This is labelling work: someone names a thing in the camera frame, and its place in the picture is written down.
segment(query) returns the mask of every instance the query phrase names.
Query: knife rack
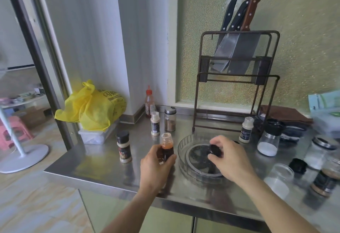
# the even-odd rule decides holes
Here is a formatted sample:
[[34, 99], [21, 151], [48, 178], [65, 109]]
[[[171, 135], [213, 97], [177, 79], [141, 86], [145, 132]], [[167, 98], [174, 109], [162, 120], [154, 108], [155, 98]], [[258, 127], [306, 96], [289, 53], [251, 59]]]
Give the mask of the knife rack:
[[[244, 33], [244, 34], [250, 34], [250, 33], [259, 33], [261, 35], [267, 35], [268, 36], [268, 42], [267, 42], [267, 47], [265, 51], [264, 56], [260, 57], [255, 57], [255, 58], [230, 58], [230, 57], [215, 57], [215, 56], [207, 56], [207, 55], [202, 55], [202, 45], [203, 45], [203, 38], [206, 35], [211, 35], [211, 39], [213, 39], [214, 35], [219, 35], [219, 34], [239, 34], [239, 33]], [[274, 49], [273, 53], [271, 56], [268, 56], [269, 48], [272, 43], [272, 35], [276, 34], [276, 40], [274, 43]], [[278, 75], [270, 75], [270, 69], [272, 67], [275, 53], [277, 50], [278, 46], [278, 41], [280, 39], [280, 33], [278, 31], [206, 31], [202, 33], [201, 35], [201, 41], [200, 41], [200, 53], [199, 53], [199, 65], [198, 65], [198, 73], [197, 73], [197, 79], [196, 79], [196, 92], [195, 92], [195, 105], [194, 105], [194, 115], [193, 115], [193, 125], [192, 125], [192, 132], [195, 131], [195, 127], [200, 127], [200, 128], [210, 128], [210, 129], [217, 129], [217, 130], [224, 130], [224, 131], [232, 131], [232, 132], [241, 132], [241, 130], [235, 130], [235, 129], [227, 129], [227, 128], [217, 128], [217, 127], [208, 127], [208, 126], [202, 126], [202, 125], [197, 125], [196, 124], [196, 118], [197, 118], [197, 113], [202, 113], [201, 110], [197, 109], [197, 101], [198, 101], [198, 91], [199, 91], [199, 85], [200, 83], [205, 83], [205, 82], [226, 82], [226, 83], [245, 83], [245, 84], [254, 84], [257, 85], [255, 89], [255, 94], [254, 94], [254, 99], [253, 99], [253, 104], [251, 107], [250, 113], [241, 113], [241, 112], [226, 112], [226, 111], [216, 111], [216, 110], [205, 110], [206, 117], [200, 117], [200, 119], [206, 119], [206, 120], [217, 120], [213, 118], [209, 118], [209, 115], [223, 115], [226, 116], [226, 119], [223, 119], [224, 122], [229, 122], [229, 123], [243, 123], [243, 121], [235, 121], [235, 119], [228, 119], [229, 117], [257, 117], [258, 113], [260, 111], [260, 106], [262, 104], [262, 100], [264, 97], [264, 93], [266, 90], [268, 78], [274, 77], [276, 78], [274, 82], [274, 86], [270, 95], [269, 103], [268, 103], [268, 109], [266, 112], [266, 116], [264, 121], [267, 120], [271, 104], [273, 102], [275, 90], [278, 84], [278, 81], [280, 79], [280, 76]], [[214, 72], [209, 72], [209, 63], [210, 61], [213, 60], [226, 60], [226, 61], [255, 61], [254, 69], [253, 69], [253, 74], [251, 75], [236, 75], [236, 74], [225, 74], [225, 73], [214, 73]], [[236, 81], [236, 80], [216, 80], [216, 79], [208, 79], [208, 75], [216, 75], [216, 76], [244, 76], [244, 77], [251, 77], [251, 81]], [[263, 85], [261, 94], [260, 94], [260, 100], [258, 103], [257, 111], [254, 111], [254, 106], [257, 100], [258, 92], [259, 92], [259, 87], [260, 85]], [[261, 125], [256, 125], [254, 126], [258, 127], [258, 132], [262, 133], [263, 129]]]

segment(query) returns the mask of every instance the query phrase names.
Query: packaging bag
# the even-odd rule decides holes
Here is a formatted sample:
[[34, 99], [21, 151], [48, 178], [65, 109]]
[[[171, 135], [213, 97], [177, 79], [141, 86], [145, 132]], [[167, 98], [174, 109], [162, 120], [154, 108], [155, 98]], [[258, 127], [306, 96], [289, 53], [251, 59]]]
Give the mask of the packaging bag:
[[126, 101], [118, 93], [97, 90], [91, 80], [83, 82], [83, 89], [65, 100], [65, 110], [57, 110], [55, 119], [79, 122], [89, 131], [105, 131], [126, 109]]

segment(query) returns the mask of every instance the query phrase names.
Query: white pole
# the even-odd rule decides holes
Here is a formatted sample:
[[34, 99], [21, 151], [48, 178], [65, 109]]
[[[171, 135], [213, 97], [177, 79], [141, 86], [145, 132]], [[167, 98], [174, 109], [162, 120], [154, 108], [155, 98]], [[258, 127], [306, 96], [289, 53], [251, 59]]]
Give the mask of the white pole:
[[5, 125], [8, 134], [11, 136], [15, 146], [17, 147], [20, 156], [21, 157], [25, 157], [26, 156], [26, 152], [23, 149], [23, 147], [21, 146], [20, 142], [18, 141], [18, 138], [15, 136], [14, 131], [11, 128], [11, 124], [9, 123], [9, 121], [7, 120], [6, 114], [3, 112], [2, 108], [0, 107], [0, 119], [2, 120], [2, 123]]

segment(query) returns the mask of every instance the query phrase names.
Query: cabinet door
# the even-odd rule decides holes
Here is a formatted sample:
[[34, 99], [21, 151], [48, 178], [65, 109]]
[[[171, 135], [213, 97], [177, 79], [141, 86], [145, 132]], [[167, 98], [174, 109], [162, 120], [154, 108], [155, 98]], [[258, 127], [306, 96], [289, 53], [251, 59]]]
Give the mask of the cabinet door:
[[198, 219], [196, 233], [255, 233], [254, 231], [237, 228], [234, 226], [213, 222], [210, 220]]
[[[100, 231], [123, 210], [129, 201], [80, 190], [87, 214], [95, 233]], [[140, 233], [190, 233], [192, 217], [150, 207]]]

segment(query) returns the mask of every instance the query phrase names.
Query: wooden knife handle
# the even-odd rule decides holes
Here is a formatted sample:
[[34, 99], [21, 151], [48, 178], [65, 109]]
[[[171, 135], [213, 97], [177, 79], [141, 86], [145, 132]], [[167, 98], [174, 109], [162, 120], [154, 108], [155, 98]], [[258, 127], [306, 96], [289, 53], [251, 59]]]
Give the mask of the wooden knife handle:
[[241, 27], [241, 31], [250, 31], [250, 23], [253, 20], [253, 17], [254, 17], [256, 8], [257, 8], [257, 4], [260, 1], [261, 0], [250, 0], [250, 3], [248, 5], [247, 11], [244, 16], [244, 21]]

